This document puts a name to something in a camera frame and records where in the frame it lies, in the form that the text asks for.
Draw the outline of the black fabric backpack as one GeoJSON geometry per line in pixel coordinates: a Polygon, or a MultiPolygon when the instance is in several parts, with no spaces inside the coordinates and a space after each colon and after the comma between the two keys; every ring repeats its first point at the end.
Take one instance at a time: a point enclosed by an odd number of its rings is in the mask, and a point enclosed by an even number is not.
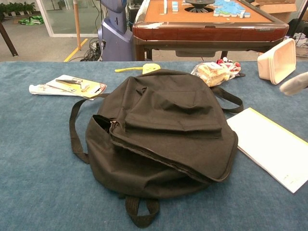
{"type": "Polygon", "coordinates": [[[72,107],[72,151],[97,181],[125,198],[137,227],[152,223],[160,199],[195,193],[229,176],[238,137],[218,97],[235,104],[231,113],[244,109],[240,98],[166,69],[128,77],[100,97],[87,126],[86,151],[76,131],[82,101],[72,107]]]}

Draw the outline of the brown mahjong table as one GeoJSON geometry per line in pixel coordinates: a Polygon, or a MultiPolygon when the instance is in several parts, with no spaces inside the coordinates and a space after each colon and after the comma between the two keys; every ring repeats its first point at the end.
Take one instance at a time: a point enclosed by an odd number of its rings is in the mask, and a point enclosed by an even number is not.
{"type": "Polygon", "coordinates": [[[148,50],[203,56],[217,51],[266,52],[283,41],[289,25],[244,0],[250,17],[186,11],[182,0],[144,0],[132,27],[136,59],[148,50]]]}

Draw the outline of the cardboard box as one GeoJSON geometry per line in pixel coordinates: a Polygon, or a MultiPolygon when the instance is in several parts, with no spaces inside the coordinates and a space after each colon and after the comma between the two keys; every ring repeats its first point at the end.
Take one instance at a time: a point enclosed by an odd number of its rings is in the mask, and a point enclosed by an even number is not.
{"type": "Polygon", "coordinates": [[[251,4],[288,23],[292,12],[296,12],[296,0],[254,0],[251,4]]]}

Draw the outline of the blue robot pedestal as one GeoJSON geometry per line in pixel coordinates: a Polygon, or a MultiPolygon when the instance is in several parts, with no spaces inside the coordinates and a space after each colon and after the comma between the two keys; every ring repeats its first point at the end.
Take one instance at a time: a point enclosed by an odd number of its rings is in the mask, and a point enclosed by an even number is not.
{"type": "Polygon", "coordinates": [[[99,0],[107,8],[99,35],[104,62],[135,61],[133,34],[128,29],[127,0],[99,0]]]}

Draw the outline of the potted green plants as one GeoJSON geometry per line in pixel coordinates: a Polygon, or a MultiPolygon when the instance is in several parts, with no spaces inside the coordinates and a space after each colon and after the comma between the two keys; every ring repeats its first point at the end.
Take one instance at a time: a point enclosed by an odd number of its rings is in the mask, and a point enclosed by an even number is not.
{"type": "Polygon", "coordinates": [[[4,16],[17,16],[17,15],[25,15],[32,14],[36,11],[35,3],[27,3],[27,2],[9,2],[8,4],[0,3],[0,14],[4,16]]]}

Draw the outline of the blue mahjong tile pile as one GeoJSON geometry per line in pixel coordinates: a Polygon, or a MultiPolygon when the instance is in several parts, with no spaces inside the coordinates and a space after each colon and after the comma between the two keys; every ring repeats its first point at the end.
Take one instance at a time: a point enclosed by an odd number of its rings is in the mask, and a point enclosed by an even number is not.
{"type": "Polygon", "coordinates": [[[251,13],[235,0],[216,0],[212,6],[214,7],[213,16],[215,17],[250,18],[251,16],[251,13]]]}

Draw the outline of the wooden pole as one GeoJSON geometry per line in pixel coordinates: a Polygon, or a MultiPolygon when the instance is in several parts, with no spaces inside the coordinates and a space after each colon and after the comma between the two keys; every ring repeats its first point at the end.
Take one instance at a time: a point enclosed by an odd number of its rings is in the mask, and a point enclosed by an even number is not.
{"type": "Polygon", "coordinates": [[[73,7],[74,7],[76,35],[77,35],[77,49],[80,51],[81,50],[81,40],[80,40],[80,27],[79,27],[79,14],[78,14],[77,0],[73,0],[73,7]]]}

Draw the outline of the black tripod stand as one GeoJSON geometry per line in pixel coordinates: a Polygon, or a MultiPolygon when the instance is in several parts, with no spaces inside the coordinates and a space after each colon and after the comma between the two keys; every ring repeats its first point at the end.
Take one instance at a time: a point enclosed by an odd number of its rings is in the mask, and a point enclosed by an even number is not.
{"type": "Polygon", "coordinates": [[[305,0],[305,5],[303,6],[303,9],[301,11],[301,14],[298,18],[297,24],[296,24],[296,36],[295,36],[295,44],[297,45],[299,41],[303,38],[303,33],[306,26],[306,21],[304,19],[304,15],[308,8],[308,0],[305,0]]]}

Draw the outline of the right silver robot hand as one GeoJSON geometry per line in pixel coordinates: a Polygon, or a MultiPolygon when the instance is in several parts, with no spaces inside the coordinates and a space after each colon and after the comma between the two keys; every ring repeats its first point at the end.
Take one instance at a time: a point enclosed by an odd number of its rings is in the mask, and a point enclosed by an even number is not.
{"type": "Polygon", "coordinates": [[[284,82],[280,86],[280,91],[285,95],[294,95],[299,93],[301,90],[308,88],[308,72],[299,74],[290,80],[284,82]]]}

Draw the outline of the beige plastic container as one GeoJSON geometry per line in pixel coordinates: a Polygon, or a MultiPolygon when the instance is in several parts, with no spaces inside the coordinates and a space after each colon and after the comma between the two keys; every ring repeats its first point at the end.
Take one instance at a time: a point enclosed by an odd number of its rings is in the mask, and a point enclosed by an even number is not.
{"type": "Polygon", "coordinates": [[[288,38],[257,59],[260,79],[268,80],[277,85],[296,69],[295,41],[288,38]]]}

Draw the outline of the green cloth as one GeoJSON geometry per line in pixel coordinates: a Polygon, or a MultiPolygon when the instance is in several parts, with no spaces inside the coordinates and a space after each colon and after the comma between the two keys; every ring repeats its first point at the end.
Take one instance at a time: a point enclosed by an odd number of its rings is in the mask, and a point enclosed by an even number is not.
{"type": "Polygon", "coordinates": [[[23,18],[18,21],[21,25],[32,26],[44,24],[44,19],[41,15],[34,15],[28,18],[23,18]]]}

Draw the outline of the razor in yellow blister pack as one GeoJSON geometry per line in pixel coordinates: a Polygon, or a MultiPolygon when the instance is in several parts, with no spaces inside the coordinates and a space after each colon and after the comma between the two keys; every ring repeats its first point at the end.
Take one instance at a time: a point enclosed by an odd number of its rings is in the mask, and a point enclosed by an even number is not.
{"type": "Polygon", "coordinates": [[[87,99],[103,93],[107,88],[106,84],[69,75],[61,75],[46,84],[87,99]]]}

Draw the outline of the white paper booklet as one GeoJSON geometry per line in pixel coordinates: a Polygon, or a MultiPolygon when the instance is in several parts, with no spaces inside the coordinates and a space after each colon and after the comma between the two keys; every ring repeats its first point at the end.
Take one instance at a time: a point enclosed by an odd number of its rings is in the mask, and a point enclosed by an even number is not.
{"type": "Polygon", "coordinates": [[[227,119],[238,149],[291,193],[308,181],[308,142],[253,108],[227,119]]]}

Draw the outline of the blue carpet table cover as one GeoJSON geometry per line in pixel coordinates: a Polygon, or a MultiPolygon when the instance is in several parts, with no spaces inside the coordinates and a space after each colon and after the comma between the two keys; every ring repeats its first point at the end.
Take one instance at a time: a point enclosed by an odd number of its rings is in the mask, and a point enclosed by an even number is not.
{"type": "Polygon", "coordinates": [[[71,150],[78,97],[38,96],[29,85],[62,74],[101,81],[110,92],[141,63],[0,63],[0,231],[308,231],[308,182],[289,192],[242,152],[228,179],[160,202],[146,229],[71,150]]]}

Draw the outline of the yellow tape measure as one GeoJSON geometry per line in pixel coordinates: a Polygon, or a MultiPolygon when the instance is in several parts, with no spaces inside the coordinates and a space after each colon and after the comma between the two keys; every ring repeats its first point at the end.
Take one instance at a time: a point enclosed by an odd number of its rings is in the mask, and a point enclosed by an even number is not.
{"type": "Polygon", "coordinates": [[[125,71],[132,71],[132,70],[141,70],[142,74],[147,74],[156,70],[161,69],[161,66],[155,63],[147,63],[144,64],[142,67],[128,67],[122,69],[115,69],[115,72],[125,72],[125,71]]]}

